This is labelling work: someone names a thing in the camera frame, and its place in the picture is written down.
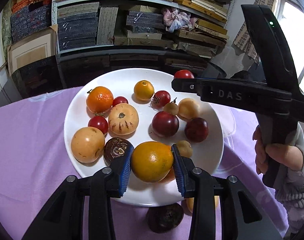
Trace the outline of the person's right hand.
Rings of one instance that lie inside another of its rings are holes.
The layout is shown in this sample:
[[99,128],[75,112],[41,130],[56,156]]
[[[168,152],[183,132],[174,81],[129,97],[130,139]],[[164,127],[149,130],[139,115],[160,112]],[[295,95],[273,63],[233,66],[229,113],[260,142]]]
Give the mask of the person's right hand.
[[256,141],[256,173],[266,174],[269,168],[268,157],[280,164],[294,170],[300,171],[303,167],[303,153],[296,146],[282,144],[267,144],[264,146],[260,127],[257,126],[253,133],[252,140]]

